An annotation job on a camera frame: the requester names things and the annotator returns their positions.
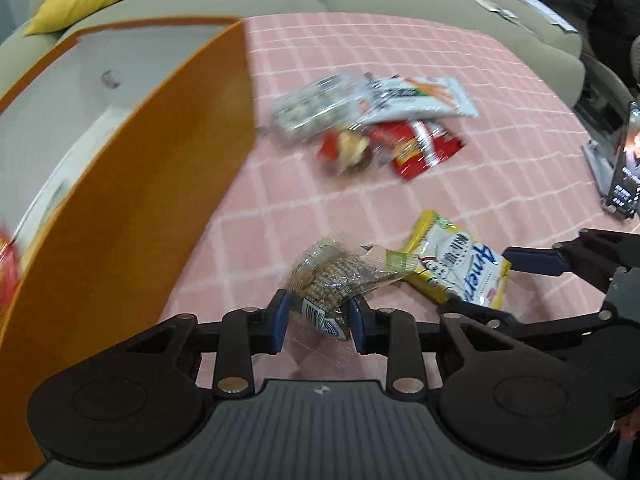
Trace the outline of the yellow white snack bag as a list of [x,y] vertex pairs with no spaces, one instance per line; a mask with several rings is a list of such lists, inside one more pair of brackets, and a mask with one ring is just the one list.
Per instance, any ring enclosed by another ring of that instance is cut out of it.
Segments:
[[511,263],[434,210],[416,220],[404,252],[418,259],[405,281],[435,304],[457,297],[501,308]]

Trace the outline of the clear biscuit snack bag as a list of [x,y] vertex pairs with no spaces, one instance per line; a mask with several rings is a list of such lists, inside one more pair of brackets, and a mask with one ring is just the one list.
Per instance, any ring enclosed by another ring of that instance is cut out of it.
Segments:
[[422,269],[420,259],[380,245],[354,245],[325,237],[308,247],[283,282],[294,296],[292,348],[317,353],[344,368],[352,360],[347,324],[352,298],[394,284]]

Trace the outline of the red fries snack bag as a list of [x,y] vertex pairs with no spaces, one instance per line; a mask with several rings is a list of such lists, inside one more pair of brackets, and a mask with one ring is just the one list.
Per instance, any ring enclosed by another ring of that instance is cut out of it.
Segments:
[[20,262],[18,261],[14,239],[5,228],[0,232],[0,307],[9,307],[20,280]]

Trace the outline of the smartphone on stand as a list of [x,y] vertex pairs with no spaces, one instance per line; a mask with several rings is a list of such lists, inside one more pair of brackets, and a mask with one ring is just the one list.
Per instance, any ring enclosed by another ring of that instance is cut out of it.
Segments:
[[629,103],[628,117],[620,135],[612,181],[604,206],[612,214],[632,219],[639,207],[639,107]]

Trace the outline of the pink grid tablecloth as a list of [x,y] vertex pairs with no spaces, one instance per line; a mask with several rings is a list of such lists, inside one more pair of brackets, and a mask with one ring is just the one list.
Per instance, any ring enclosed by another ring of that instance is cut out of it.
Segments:
[[464,149],[416,180],[390,168],[326,176],[314,149],[269,134],[224,196],[164,313],[217,321],[268,304],[296,258],[323,237],[404,246],[434,210],[495,250],[549,247],[582,228],[638,230],[604,212],[573,112],[516,55],[476,30],[396,16],[296,13],[246,23],[259,125],[272,101],[335,73],[454,77],[478,109],[451,119]]

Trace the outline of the grey phone stand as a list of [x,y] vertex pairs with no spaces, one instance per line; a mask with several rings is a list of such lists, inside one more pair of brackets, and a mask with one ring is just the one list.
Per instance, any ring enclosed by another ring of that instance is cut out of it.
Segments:
[[589,140],[582,146],[582,154],[585,156],[600,196],[608,196],[614,172],[612,164],[601,153],[600,145],[595,140]]

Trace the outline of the red chili snack packet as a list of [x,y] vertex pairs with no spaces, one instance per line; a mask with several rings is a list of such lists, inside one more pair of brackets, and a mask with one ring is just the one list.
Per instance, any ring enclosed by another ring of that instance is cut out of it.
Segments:
[[390,153],[390,166],[409,182],[458,154],[465,143],[461,136],[437,120],[383,122],[375,125],[372,138]]

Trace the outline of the small clear mixed snack bag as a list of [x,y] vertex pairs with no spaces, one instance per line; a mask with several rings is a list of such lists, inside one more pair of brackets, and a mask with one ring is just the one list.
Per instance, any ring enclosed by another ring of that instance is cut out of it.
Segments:
[[390,162],[383,133],[370,127],[329,130],[317,150],[321,169],[331,176],[356,176]]

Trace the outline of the white breadstick snack bag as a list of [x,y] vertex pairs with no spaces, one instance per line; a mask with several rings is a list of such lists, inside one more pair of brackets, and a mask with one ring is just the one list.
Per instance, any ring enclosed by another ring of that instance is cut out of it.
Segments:
[[478,117],[472,99],[456,78],[363,76],[358,122],[406,122],[447,117]]

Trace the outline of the orange-rimmed white storage box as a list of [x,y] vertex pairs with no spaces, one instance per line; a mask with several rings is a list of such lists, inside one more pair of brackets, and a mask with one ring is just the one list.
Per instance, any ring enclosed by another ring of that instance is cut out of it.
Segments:
[[147,18],[75,32],[1,100],[1,469],[43,452],[28,401],[160,319],[255,142],[245,24]]

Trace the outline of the clear bag white candies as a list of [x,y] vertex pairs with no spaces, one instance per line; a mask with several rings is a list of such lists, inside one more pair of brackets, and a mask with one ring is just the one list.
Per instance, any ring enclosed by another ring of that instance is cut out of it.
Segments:
[[284,145],[309,142],[356,122],[365,96],[363,76],[338,73],[318,79],[274,100],[269,107],[270,130]]

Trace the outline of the beige sofa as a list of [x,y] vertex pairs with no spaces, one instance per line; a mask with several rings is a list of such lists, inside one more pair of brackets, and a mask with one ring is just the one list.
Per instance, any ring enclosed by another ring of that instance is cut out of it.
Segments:
[[8,91],[64,37],[107,23],[177,15],[249,16],[296,12],[371,13],[420,18],[478,30],[500,41],[567,105],[574,106],[585,82],[582,40],[563,32],[520,0],[492,0],[516,16],[509,21],[474,0],[122,0],[59,32],[27,36],[17,27],[1,44],[1,89]]

